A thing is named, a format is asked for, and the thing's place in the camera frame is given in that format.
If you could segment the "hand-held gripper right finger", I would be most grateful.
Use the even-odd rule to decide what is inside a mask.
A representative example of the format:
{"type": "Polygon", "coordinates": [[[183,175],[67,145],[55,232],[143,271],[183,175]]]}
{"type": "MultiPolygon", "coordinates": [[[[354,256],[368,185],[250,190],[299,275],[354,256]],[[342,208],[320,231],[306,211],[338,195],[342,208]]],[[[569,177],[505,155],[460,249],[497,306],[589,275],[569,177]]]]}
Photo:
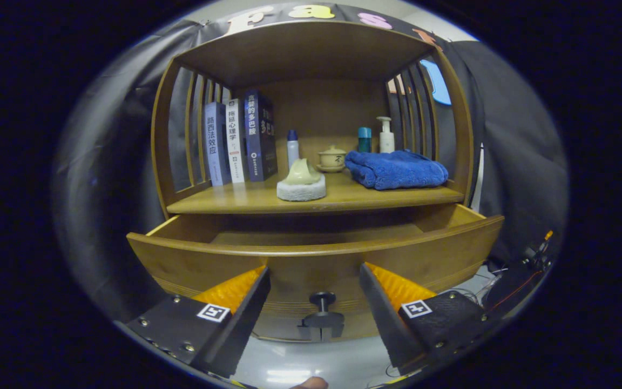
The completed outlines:
{"type": "Polygon", "coordinates": [[[433,293],[374,264],[361,264],[360,286],[400,374],[449,364],[499,324],[499,316],[459,291],[433,293]]]}

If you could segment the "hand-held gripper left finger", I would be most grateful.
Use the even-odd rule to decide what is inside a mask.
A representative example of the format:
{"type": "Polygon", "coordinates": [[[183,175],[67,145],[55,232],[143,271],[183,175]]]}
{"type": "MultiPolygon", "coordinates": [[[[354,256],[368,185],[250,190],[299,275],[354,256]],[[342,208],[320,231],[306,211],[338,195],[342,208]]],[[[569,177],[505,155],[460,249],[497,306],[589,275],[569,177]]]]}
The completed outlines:
{"type": "Polygon", "coordinates": [[[114,324],[168,360],[229,379],[271,289],[270,270],[261,266],[219,287],[232,291],[234,300],[216,300],[214,294],[201,300],[168,294],[132,320],[114,324]]]}

